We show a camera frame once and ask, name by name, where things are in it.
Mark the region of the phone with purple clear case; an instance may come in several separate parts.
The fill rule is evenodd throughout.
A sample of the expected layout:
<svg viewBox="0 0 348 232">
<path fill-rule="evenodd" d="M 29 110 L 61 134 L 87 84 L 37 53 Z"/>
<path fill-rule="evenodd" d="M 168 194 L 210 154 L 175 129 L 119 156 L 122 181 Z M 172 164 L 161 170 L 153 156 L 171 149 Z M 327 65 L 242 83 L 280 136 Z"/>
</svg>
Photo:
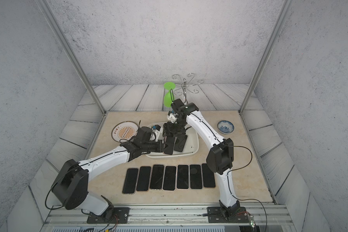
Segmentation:
<svg viewBox="0 0 348 232">
<path fill-rule="evenodd" d="M 167 155 L 173 155 L 174 146 L 175 146 L 176 138 L 172 136 L 166 136 L 164 139 L 164 149 L 163 153 Z"/>
</svg>

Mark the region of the white plastic storage box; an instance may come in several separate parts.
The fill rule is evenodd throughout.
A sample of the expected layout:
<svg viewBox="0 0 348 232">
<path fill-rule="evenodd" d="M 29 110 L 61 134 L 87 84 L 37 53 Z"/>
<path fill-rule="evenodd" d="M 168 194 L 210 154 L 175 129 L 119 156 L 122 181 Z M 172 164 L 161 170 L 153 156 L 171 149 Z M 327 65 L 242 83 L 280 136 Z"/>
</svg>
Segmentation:
<svg viewBox="0 0 348 232">
<path fill-rule="evenodd" d="M 160 133 L 157 134 L 158 140 L 165 140 L 163 136 L 163 125 L 166 122 L 158 122 L 158 123 L 151 123 L 147 127 L 150 127 L 153 129 L 155 125 L 159 125 L 161 127 Z M 186 131 L 187 140 L 185 144 L 183 145 L 183 151 L 173 151 L 172 155 L 164 154 L 163 152 L 157 153 L 157 152 L 151 152 L 150 154 L 147 154 L 149 158 L 152 159 L 161 159 L 161 158 L 174 158 L 174 157 L 182 157 L 182 156 L 191 156 L 195 154 L 199 150 L 199 138 L 198 133 L 195 131 L 194 128 L 189 128 Z"/>
</svg>

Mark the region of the black phone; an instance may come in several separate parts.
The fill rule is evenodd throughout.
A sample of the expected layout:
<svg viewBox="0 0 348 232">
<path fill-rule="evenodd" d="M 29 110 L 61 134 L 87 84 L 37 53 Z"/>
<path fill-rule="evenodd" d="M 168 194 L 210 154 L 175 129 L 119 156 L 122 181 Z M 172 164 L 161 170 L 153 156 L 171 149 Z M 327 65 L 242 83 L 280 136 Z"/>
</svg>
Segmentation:
<svg viewBox="0 0 348 232">
<path fill-rule="evenodd" d="M 189 172 L 190 172 L 190 188 L 202 189 L 203 181 L 202 181 L 201 165 L 198 165 L 198 164 L 190 165 Z"/>
<path fill-rule="evenodd" d="M 177 167 L 177 189 L 189 189 L 188 165 L 178 165 Z"/>
<path fill-rule="evenodd" d="M 215 188 L 215 177 L 214 173 L 210 170 L 206 163 L 202 164 L 202 174 L 203 174 L 203 187 L 204 188 Z"/>
<path fill-rule="evenodd" d="M 127 170 L 125 180 L 124 180 L 123 189 L 122 189 L 123 194 L 135 193 L 138 173 L 139 173 L 138 168 L 129 168 Z"/>
</svg>

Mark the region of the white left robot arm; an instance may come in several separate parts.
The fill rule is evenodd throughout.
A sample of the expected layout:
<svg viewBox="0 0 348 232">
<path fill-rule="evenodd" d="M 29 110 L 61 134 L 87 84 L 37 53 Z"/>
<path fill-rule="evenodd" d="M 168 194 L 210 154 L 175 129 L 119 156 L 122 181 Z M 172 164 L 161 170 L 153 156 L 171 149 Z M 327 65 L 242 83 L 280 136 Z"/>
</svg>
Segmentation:
<svg viewBox="0 0 348 232">
<path fill-rule="evenodd" d="M 90 192 L 89 182 L 109 169 L 141 155 L 163 152 L 164 141 L 159 139 L 162 135 L 162 128 L 140 127 L 135 136 L 123 140 L 109 152 L 87 160 L 66 161 L 51 186 L 51 192 L 67 210 L 80 208 L 97 216 L 110 216 L 114 211 L 112 203 Z"/>
</svg>

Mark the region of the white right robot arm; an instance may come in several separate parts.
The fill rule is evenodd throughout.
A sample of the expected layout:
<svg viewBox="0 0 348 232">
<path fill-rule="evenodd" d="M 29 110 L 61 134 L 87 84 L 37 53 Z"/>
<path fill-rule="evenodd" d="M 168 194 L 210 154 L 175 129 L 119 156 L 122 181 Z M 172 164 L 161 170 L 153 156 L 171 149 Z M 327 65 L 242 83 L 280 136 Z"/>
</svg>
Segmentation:
<svg viewBox="0 0 348 232">
<path fill-rule="evenodd" d="M 206 121 L 194 103 L 184 104 L 180 99 L 171 103 L 172 111 L 163 126 L 163 152 L 172 155 L 176 141 L 186 135 L 186 125 L 190 125 L 202 138 L 209 150 L 206 163 L 215 173 L 220 192 L 220 213 L 225 220 L 230 220 L 241 211 L 239 200 L 233 187 L 231 168 L 234 161 L 234 143 L 218 134 Z"/>
</svg>

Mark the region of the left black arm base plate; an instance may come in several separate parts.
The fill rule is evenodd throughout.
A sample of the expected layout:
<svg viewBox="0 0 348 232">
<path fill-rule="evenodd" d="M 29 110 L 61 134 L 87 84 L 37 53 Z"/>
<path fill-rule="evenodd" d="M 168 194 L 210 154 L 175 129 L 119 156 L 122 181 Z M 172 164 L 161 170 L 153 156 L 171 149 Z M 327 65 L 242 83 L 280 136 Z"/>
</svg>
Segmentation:
<svg viewBox="0 0 348 232">
<path fill-rule="evenodd" d="M 89 213 L 87 224 L 127 224 L 129 212 L 129 207 L 109 207 L 100 216 Z"/>
</svg>

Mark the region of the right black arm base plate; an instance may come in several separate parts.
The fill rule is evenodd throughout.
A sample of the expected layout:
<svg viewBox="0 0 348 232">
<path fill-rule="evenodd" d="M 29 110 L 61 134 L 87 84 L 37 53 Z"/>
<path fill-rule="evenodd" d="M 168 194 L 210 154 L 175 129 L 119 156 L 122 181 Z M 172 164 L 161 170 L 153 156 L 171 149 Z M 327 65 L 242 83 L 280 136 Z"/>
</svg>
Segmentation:
<svg viewBox="0 0 348 232">
<path fill-rule="evenodd" d="M 208 207 L 204 214 L 209 223 L 249 223 L 249 218 L 244 207 L 224 208 Z"/>
</svg>

